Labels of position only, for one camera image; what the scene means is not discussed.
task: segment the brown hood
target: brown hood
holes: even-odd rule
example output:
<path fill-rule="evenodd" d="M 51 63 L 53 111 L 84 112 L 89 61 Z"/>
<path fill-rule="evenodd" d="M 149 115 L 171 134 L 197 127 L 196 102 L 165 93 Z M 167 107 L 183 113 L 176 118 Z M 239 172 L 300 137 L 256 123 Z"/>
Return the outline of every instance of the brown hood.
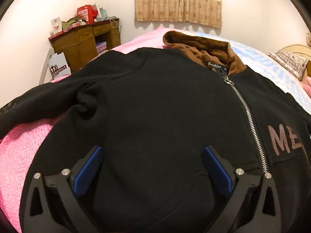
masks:
<path fill-rule="evenodd" d="M 201 66 L 209 67 L 207 62 L 226 66 L 229 75 L 241 73 L 246 69 L 228 42 L 169 31 L 163 36 L 163 43 L 170 48 L 180 49 L 188 58 Z"/>

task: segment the black jacket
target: black jacket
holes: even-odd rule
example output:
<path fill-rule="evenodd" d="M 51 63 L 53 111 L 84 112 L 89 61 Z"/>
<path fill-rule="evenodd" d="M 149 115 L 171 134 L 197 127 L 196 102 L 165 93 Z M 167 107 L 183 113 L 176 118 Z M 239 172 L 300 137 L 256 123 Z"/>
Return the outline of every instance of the black jacket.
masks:
<path fill-rule="evenodd" d="M 250 68 L 229 79 L 251 110 L 276 183 L 282 232 L 303 232 L 299 227 L 310 215 L 311 116 Z M 110 51 L 60 82 L 28 91 L 2 112 L 0 137 L 16 124 L 66 112 L 28 171 L 21 221 L 33 174 L 71 168 L 95 144 L 104 148 L 105 161 L 80 202 L 104 232 L 202 233 L 227 202 L 202 164 L 207 145 L 234 167 L 263 174 L 233 87 L 178 49 Z"/>

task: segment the patterned pillow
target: patterned pillow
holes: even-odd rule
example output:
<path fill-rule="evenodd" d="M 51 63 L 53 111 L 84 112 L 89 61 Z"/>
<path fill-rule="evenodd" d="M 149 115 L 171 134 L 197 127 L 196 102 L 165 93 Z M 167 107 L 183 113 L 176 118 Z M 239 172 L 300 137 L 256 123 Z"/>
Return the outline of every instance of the patterned pillow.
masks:
<path fill-rule="evenodd" d="M 279 51 L 277 54 L 270 53 L 270 56 L 298 80 L 302 80 L 304 70 L 309 62 L 307 58 L 287 51 Z"/>

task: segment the brown letter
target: brown letter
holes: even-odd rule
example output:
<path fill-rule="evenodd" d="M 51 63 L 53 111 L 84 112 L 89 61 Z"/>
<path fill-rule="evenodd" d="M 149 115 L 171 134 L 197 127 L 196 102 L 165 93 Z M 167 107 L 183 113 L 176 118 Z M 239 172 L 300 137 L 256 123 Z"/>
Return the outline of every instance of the brown letter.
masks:
<path fill-rule="evenodd" d="M 278 143 L 279 147 L 282 149 L 282 151 L 284 151 L 284 145 L 286 148 L 286 151 L 288 153 L 290 153 L 290 149 L 288 147 L 288 143 L 287 143 L 287 139 L 286 139 L 286 135 L 285 135 L 285 131 L 284 131 L 284 127 L 282 124 L 280 124 L 280 137 L 278 137 L 276 131 L 269 125 L 268 126 L 269 132 L 270 132 L 270 136 L 271 136 L 271 142 L 274 148 L 275 153 L 279 156 L 279 150 L 276 147 L 276 142 Z"/>
<path fill-rule="evenodd" d="M 293 133 L 294 132 L 293 129 L 291 127 L 289 127 L 289 126 L 286 126 L 286 127 L 288 129 L 288 132 L 290 133 L 290 140 L 292 141 L 292 148 L 293 148 L 293 150 L 297 149 L 299 147 L 302 147 L 301 143 L 295 143 L 295 139 L 297 138 L 297 135 Z"/>

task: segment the desk top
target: desk top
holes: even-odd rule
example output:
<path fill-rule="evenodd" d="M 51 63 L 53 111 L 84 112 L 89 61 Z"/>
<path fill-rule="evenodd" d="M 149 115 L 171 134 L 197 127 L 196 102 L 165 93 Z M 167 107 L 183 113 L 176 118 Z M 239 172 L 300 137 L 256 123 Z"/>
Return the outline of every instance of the desk top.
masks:
<path fill-rule="evenodd" d="M 114 21 L 119 21 L 119 18 L 114 18 L 113 20 Z M 65 36 L 65 35 L 69 34 L 70 32 L 74 32 L 74 31 L 77 31 L 79 29 L 82 29 L 82 28 L 85 28 L 85 27 L 89 27 L 89 26 L 94 27 L 94 26 L 99 26 L 99 25 L 103 25 L 103 24 L 107 24 L 107 23 L 110 23 L 109 19 L 103 20 L 103 21 L 99 21 L 99 22 L 95 22 L 95 23 L 86 24 L 86 25 L 77 26 L 77 27 L 74 27 L 74 28 L 70 29 L 67 32 L 59 32 L 59 35 L 56 34 L 57 36 L 55 36 L 53 38 L 50 37 L 49 40 L 53 43 L 57 39 L 59 39 L 59 38 Z"/>

